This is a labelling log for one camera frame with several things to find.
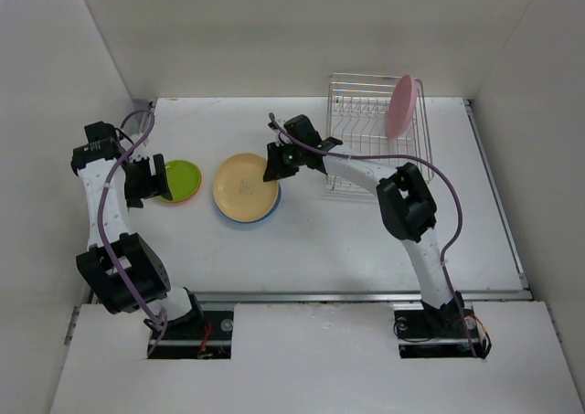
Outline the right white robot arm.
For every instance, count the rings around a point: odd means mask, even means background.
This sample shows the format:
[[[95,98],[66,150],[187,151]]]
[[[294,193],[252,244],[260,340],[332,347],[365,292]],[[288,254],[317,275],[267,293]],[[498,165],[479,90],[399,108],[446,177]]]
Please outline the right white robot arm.
[[[322,138],[303,114],[280,124],[270,113],[268,126],[276,133],[276,140],[267,145],[263,180],[282,180],[306,167],[373,195],[386,231],[401,242],[409,255],[420,286],[425,328],[436,335],[453,329],[457,319],[463,317],[463,298],[453,287],[445,253],[461,234],[463,211],[455,196],[457,228],[440,248],[435,232],[437,204],[418,165],[429,167],[438,176],[443,173],[416,156],[404,156],[406,163],[395,167],[377,158],[357,155],[334,137]]]

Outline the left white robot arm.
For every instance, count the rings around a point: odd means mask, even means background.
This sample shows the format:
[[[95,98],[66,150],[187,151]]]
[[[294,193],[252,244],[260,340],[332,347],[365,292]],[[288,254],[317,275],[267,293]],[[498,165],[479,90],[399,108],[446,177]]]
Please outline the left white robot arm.
[[[146,199],[172,197],[165,159],[144,153],[146,133],[95,122],[87,142],[72,152],[71,168],[85,190],[90,232],[77,269],[111,314],[141,310],[154,330],[174,327],[183,337],[199,335],[205,316],[195,294],[174,289],[162,260],[130,224],[129,211]]]

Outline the green plastic plate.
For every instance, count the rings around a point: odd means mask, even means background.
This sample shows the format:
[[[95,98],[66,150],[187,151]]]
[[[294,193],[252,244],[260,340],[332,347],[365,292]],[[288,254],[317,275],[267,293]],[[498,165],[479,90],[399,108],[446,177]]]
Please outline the green plastic plate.
[[[186,160],[173,160],[165,164],[168,187],[172,199],[162,196],[164,203],[182,203],[190,199],[201,187],[202,173],[199,167]]]

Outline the blue plastic plate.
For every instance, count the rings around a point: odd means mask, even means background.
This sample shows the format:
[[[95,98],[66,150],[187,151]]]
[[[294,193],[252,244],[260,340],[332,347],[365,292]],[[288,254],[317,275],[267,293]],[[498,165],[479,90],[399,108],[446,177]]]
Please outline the blue plastic plate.
[[[218,213],[224,219],[235,224],[251,225],[262,222],[275,212],[282,200],[282,189],[277,183],[263,189],[244,186],[237,191],[214,191],[213,198]]]

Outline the yellow plastic plate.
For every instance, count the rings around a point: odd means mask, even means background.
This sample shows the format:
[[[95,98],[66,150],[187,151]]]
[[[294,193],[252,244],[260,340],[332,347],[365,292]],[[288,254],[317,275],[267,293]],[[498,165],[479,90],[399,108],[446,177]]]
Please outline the yellow plastic plate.
[[[269,184],[277,181],[264,182],[262,180],[267,160],[259,155],[242,153],[228,158],[217,170],[212,184],[213,192],[219,190],[237,191],[244,186],[257,189],[269,188]]]

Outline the orange plastic plate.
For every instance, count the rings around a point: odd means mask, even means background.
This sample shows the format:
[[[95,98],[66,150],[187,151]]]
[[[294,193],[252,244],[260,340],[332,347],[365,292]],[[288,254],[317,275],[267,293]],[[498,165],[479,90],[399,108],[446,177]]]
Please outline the orange plastic plate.
[[[168,169],[167,182],[173,195],[174,203],[180,204],[190,200],[201,187],[202,174],[197,167]]]

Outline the pink plastic plate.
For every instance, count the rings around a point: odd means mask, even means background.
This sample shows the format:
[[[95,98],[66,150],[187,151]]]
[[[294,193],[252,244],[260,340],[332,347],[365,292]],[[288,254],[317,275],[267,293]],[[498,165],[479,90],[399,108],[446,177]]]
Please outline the pink plastic plate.
[[[400,137],[412,122],[417,102],[417,84],[410,75],[400,78],[390,98],[385,132],[389,139]]]

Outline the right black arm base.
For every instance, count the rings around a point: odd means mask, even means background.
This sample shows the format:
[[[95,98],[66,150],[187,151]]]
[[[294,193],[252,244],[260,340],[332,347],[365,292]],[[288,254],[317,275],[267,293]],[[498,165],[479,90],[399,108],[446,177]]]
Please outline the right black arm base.
[[[394,308],[393,333],[401,359],[473,358],[486,359],[493,343],[472,306],[463,308],[465,318],[454,311],[446,324],[433,327],[422,307]]]

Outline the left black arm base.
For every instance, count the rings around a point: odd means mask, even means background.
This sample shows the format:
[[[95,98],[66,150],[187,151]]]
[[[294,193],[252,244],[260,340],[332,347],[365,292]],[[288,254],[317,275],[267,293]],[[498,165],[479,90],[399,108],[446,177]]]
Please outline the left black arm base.
[[[148,359],[231,359],[233,335],[232,309],[204,310],[168,323],[164,335],[151,323],[150,339],[146,347]]]

